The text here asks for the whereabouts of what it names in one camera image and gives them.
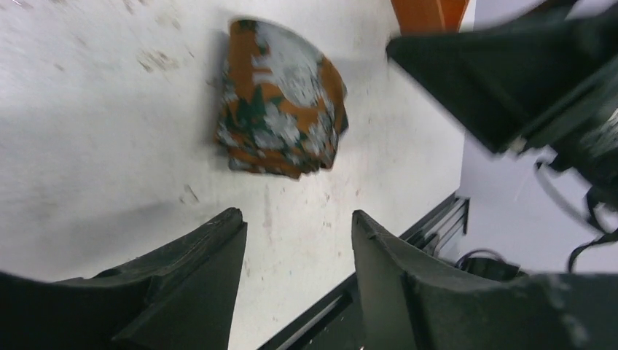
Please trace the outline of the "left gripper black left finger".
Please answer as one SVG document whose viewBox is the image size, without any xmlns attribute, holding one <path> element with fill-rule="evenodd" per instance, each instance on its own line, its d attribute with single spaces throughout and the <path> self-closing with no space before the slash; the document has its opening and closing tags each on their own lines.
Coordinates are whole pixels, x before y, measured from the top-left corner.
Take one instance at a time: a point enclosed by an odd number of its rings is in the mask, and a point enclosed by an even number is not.
<svg viewBox="0 0 618 350">
<path fill-rule="evenodd" d="M 1 275 L 3 349 L 226 349 L 248 225 L 229 208 L 90 279 Z"/>
</svg>

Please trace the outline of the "orange floral necktie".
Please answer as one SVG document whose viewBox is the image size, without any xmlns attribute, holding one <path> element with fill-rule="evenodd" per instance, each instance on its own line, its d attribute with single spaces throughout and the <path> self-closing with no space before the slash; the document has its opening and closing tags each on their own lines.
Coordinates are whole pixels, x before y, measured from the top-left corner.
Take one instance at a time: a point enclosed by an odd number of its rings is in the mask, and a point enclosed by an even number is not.
<svg viewBox="0 0 618 350">
<path fill-rule="evenodd" d="M 347 88 L 322 51 L 261 20 L 230 24 L 216 142 L 233 171 L 298 179 L 332 168 Z"/>
</svg>

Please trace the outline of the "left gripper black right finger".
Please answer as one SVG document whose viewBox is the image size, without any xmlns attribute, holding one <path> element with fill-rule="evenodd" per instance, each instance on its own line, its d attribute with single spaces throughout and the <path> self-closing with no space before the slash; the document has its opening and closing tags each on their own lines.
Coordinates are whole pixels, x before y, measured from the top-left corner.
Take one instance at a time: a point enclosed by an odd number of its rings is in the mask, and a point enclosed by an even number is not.
<svg viewBox="0 0 618 350">
<path fill-rule="evenodd" d="M 458 270 L 352 217 L 356 272 L 401 273 L 397 310 L 364 310 L 366 349 L 615 349 L 617 276 L 536 274 L 498 282 Z"/>
</svg>

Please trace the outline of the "orange wooden compartment tray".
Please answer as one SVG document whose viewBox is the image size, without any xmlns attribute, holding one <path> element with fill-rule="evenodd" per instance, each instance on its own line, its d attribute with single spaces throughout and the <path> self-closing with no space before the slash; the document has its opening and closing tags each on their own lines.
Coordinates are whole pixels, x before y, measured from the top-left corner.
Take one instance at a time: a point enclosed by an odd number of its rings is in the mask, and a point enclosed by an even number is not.
<svg viewBox="0 0 618 350">
<path fill-rule="evenodd" d="M 469 0 L 391 0 L 401 34 L 456 32 Z"/>
</svg>

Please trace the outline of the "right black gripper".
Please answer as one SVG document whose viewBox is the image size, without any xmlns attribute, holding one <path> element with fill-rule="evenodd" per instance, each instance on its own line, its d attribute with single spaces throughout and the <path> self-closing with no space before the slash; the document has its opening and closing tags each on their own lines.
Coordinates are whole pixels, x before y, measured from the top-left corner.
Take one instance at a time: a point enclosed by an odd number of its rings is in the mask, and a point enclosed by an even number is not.
<svg viewBox="0 0 618 350">
<path fill-rule="evenodd" d="M 617 11 L 554 10 L 479 31 L 406 35 L 399 65 L 493 153 L 550 147 L 600 202 L 617 202 Z"/>
</svg>

